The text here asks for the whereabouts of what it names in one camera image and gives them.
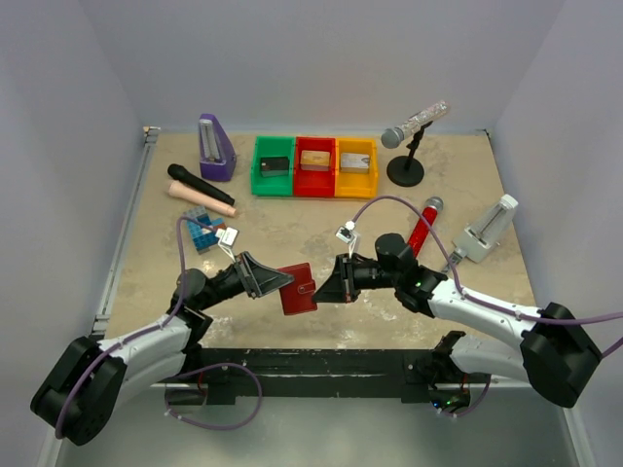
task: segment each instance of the black stand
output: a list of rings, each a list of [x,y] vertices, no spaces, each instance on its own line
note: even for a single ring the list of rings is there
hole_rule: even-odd
[[[407,144],[409,156],[398,156],[392,159],[387,165],[387,177],[400,187],[415,187],[424,178],[424,167],[420,161],[414,159],[416,150],[420,146],[420,141],[424,137],[424,130],[432,122],[424,125],[420,131],[413,135],[413,140]]]

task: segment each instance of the plastic bin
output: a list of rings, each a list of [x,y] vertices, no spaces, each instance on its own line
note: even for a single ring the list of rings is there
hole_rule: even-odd
[[[331,155],[329,170],[303,170],[301,153],[303,151],[326,151]],[[334,138],[296,138],[294,157],[294,196],[332,198],[335,195],[335,139]]]
[[[377,162],[377,142],[374,139],[338,138],[336,139],[335,196],[337,198],[373,198],[379,186],[379,165]],[[358,153],[370,156],[368,173],[348,173],[340,171],[342,153]]]
[[[294,149],[296,140],[291,136],[258,136],[251,165],[251,193],[258,197],[291,197],[292,175],[294,173]],[[263,177],[260,173],[261,158],[282,158],[290,160],[287,175]]]

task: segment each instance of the purple device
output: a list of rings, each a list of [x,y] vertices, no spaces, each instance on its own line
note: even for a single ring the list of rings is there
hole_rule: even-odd
[[[199,149],[202,178],[229,182],[236,168],[236,153],[227,133],[212,114],[200,116]]]

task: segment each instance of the pink microphone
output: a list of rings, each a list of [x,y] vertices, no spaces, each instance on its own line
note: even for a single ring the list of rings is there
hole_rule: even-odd
[[[235,217],[236,209],[229,204],[219,201],[218,199],[211,198],[203,193],[199,193],[192,188],[188,188],[186,185],[173,180],[168,186],[168,194],[174,198],[186,199],[187,201],[198,204],[199,206],[205,206],[214,212],[218,212],[224,216]]]

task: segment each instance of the beige tabletop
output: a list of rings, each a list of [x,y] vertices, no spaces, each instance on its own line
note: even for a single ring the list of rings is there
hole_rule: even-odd
[[[365,202],[362,199],[257,198],[251,194],[249,168],[254,134],[231,134],[238,153],[233,180],[222,188],[236,199],[238,216],[225,219],[239,230],[236,252],[247,250],[260,263],[281,268],[308,262],[320,284],[333,268],[335,255],[346,245],[335,237],[336,229]],[[435,222],[447,249],[465,225],[495,203],[503,194],[494,155],[487,136],[427,135],[418,149],[424,165],[423,181],[414,188],[393,185],[385,175],[391,158],[405,154],[385,149],[377,141],[379,195],[396,195],[422,207],[438,196],[445,209]],[[166,168],[181,163],[199,174],[196,134],[165,133],[148,169],[138,205],[128,252],[112,308],[106,336],[128,333],[144,326],[167,309],[180,268],[175,241],[175,221],[192,204],[165,193]],[[409,235],[415,215],[390,200],[372,205],[357,223],[362,234],[359,253],[374,255],[375,239],[385,233]],[[230,260],[218,247],[198,254],[183,229],[187,268],[213,275]],[[458,266],[463,285],[497,298],[533,305],[531,286],[513,229],[482,263],[463,260]],[[434,241],[426,241],[419,260],[432,269],[445,262]],[[202,340],[204,346],[272,348],[429,348],[459,324],[431,319],[403,308],[393,291],[363,291],[350,305],[320,304],[317,311],[284,316],[279,293],[259,300],[238,296],[206,311],[214,323]]]

